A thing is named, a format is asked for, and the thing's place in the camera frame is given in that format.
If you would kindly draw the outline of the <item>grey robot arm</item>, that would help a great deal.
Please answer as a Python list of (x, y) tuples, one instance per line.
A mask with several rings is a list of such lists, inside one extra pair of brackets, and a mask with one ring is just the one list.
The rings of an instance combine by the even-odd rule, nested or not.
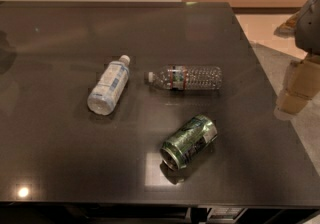
[(320, 0), (307, 0), (299, 11), (295, 45), (307, 55), (287, 67), (274, 110), (279, 120), (291, 120), (320, 92)]

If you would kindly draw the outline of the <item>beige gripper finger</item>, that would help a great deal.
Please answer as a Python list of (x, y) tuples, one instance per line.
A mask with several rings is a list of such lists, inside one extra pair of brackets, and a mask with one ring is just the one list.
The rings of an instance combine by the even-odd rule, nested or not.
[(320, 92), (320, 56), (307, 54), (303, 60), (292, 60), (287, 67), (283, 88), (274, 115), (279, 120), (291, 120)]

